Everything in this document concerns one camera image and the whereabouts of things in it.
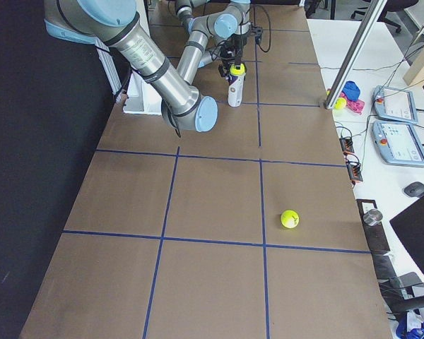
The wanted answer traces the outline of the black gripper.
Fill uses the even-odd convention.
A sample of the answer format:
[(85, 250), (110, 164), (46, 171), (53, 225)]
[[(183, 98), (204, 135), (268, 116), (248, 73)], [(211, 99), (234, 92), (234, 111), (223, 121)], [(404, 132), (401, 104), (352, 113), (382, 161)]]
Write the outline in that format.
[[(234, 64), (235, 67), (241, 67), (242, 48), (233, 44), (224, 44), (220, 48), (220, 60), (222, 64)], [(218, 66), (221, 77), (225, 77), (225, 69), (223, 65)]]
[(232, 45), (234, 47), (235, 53), (243, 53), (245, 45), (247, 44), (249, 33), (233, 34), (232, 35)]

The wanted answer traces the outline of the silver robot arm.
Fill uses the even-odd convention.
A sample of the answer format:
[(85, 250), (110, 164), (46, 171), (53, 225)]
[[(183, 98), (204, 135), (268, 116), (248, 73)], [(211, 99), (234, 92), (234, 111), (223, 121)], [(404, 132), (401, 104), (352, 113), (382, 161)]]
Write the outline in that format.
[(176, 131), (210, 131), (218, 105), (192, 85), (212, 38), (245, 37), (250, 29), (249, 1), (231, 1), (218, 13), (193, 17), (202, 1), (176, 1), (177, 17), (189, 33), (177, 66), (141, 27), (135, 1), (45, 1), (45, 25), (52, 37), (93, 44), (99, 39), (117, 49), (162, 98), (162, 116)]
[(235, 33), (240, 23), (238, 19), (241, 18), (239, 8), (233, 5), (228, 5), (224, 11), (218, 13), (193, 17), (193, 8), (205, 3), (206, 1), (175, 2), (176, 15), (189, 33), (177, 72), (190, 85), (193, 83), (209, 39), (212, 37), (228, 39)]

